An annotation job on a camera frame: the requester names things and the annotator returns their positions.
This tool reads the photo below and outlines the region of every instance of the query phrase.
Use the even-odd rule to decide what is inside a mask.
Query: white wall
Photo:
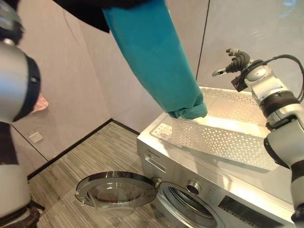
[[[51,0],[22,0],[25,28],[20,48],[34,58],[42,75],[42,94],[49,108],[14,123],[48,160],[86,136],[109,118],[78,19]]]
[[[168,5],[191,69],[196,74],[208,1],[170,0]],[[83,22],[80,27],[112,118],[142,131],[162,109],[137,81],[112,34]]]
[[[205,40],[201,55],[198,83],[233,89],[227,74],[212,77],[226,67],[231,58],[228,48],[239,48],[253,59],[267,60],[280,54],[291,54],[304,62],[304,1],[286,6],[283,0],[212,0],[210,2]],[[275,74],[298,96],[302,76],[296,63],[276,60],[269,63]]]
[[[11,128],[14,147],[20,165],[25,169],[27,175],[47,163],[47,160],[39,154],[14,128]]]

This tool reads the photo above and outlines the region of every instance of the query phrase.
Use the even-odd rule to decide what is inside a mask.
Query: pink fabric
[[[43,109],[46,109],[47,107],[48,107],[48,101],[40,93],[32,113],[37,112],[37,111],[41,111]]]

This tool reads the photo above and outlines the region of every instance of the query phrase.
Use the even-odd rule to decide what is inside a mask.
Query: brand logo
[[[155,155],[155,157],[157,157],[157,158],[161,158],[159,155],[155,154],[155,153],[154,153],[154,152],[152,152],[150,149],[148,149],[148,151],[149,151],[151,154]]]

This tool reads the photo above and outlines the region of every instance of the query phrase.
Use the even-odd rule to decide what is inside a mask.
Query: wall outlet
[[[43,139],[43,137],[39,132],[36,132],[36,133],[32,134],[31,136],[29,136],[29,139],[33,143],[38,143],[39,141],[41,141]]]

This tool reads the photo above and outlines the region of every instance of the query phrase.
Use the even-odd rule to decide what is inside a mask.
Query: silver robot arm
[[[10,133],[10,124],[32,111],[40,91],[37,64],[15,46],[22,29],[16,11],[0,0],[0,227],[30,227],[39,218]]]
[[[253,61],[247,53],[238,49],[228,49],[226,52],[229,56],[234,56],[232,63],[212,75],[241,72],[231,83],[237,91],[249,87],[267,118],[266,126],[271,133],[264,139],[264,146],[276,163],[292,171],[291,194],[295,209],[292,220],[298,227],[303,228],[304,108],[300,102],[304,98],[304,83],[300,95],[296,98],[275,76],[267,63],[278,58],[288,58],[299,64],[303,76],[304,69],[300,61],[291,55],[281,55],[267,61]]]

